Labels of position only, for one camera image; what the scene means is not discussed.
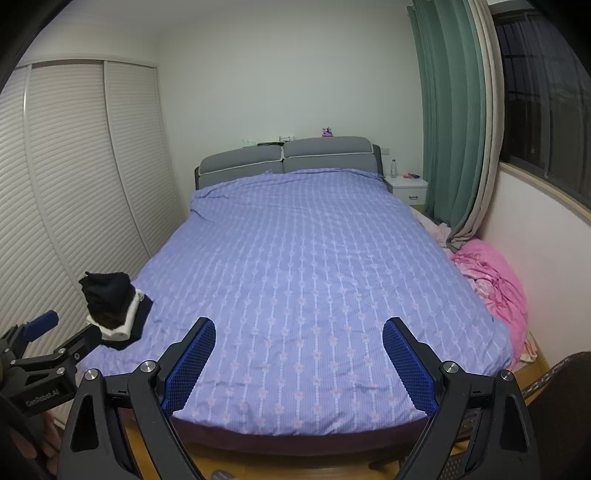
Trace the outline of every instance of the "bolt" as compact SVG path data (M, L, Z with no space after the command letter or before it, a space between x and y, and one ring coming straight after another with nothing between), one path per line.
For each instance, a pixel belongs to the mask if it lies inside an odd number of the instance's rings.
M508 382L510 382L511 380L513 380L513 377L513 373L509 370L501 370L501 378L503 380L507 380Z
M146 360L139 366L139 369L145 374L150 373L152 370L154 370L154 368L156 368L156 362L153 360Z
M87 380L94 380L99 376L99 371L96 368L91 368L84 374L84 378Z
M443 369L449 374L454 374L460 369L460 367L458 367L455 362L445 362L443 364Z

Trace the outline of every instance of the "green curtain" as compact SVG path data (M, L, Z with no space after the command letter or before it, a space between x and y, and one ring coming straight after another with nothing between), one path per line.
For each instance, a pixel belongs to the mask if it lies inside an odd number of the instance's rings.
M408 7L423 96L426 214L460 231L478 192L486 96L472 0L415 0Z

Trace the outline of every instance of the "wardrobe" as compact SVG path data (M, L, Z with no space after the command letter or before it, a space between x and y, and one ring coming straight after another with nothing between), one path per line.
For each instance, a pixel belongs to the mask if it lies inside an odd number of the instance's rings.
M0 93L0 335L47 310L84 327L85 271L132 279L184 221L156 69L60 61L16 69Z

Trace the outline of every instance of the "nightstand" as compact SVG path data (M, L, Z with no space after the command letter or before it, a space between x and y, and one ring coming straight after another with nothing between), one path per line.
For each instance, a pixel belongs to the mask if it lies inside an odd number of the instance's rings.
M427 197L427 182L423 179L405 179L398 177L384 178L388 191L408 205L425 205Z

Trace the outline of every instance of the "window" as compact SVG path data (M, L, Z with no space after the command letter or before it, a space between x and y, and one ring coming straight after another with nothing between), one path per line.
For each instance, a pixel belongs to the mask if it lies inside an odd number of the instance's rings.
M501 160L591 208L591 79L535 9L494 15L505 75Z

